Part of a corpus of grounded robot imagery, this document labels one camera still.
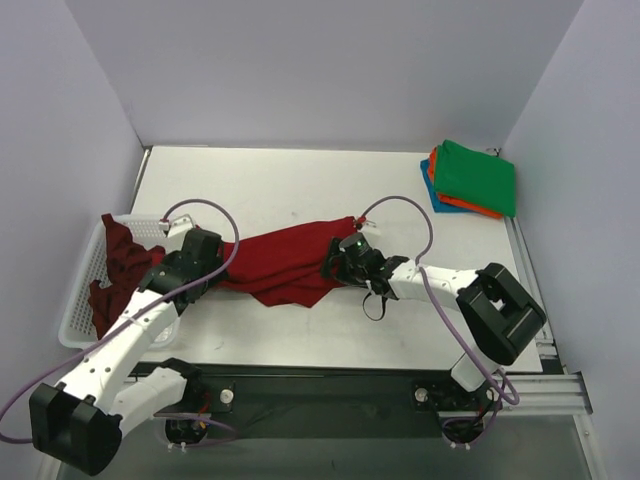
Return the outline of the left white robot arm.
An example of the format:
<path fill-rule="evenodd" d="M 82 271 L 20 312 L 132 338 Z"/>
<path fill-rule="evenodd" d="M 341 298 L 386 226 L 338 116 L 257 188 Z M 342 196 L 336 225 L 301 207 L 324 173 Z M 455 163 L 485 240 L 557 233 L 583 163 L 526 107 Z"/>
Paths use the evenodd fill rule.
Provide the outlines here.
<path fill-rule="evenodd" d="M 219 234 L 197 227 L 182 246 L 143 277 L 124 311 L 94 349 L 55 385 L 29 398 L 36 450 L 94 476 L 113 460 L 122 439 L 167 407 L 194 413 L 205 404 L 195 366 L 170 358 L 143 380 L 125 380 L 156 338 L 207 289 L 226 276 Z"/>

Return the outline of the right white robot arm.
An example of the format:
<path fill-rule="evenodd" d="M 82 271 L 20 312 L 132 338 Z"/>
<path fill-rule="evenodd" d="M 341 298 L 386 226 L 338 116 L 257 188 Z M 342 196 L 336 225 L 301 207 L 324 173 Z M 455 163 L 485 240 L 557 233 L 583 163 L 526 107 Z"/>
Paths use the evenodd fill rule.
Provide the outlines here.
<path fill-rule="evenodd" d="M 444 399 L 455 408 L 476 400 L 488 377 L 514 364 L 547 323 L 543 308 L 499 263 L 454 270 L 404 256 L 386 258 L 361 233 L 330 241 L 321 276 L 365 289 L 383 303 L 421 301 L 440 315 L 447 308 L 460 312 L 473 343 L 467 344 L 451 321 L 445 321 L 463 350 L 442 386 Z"/>

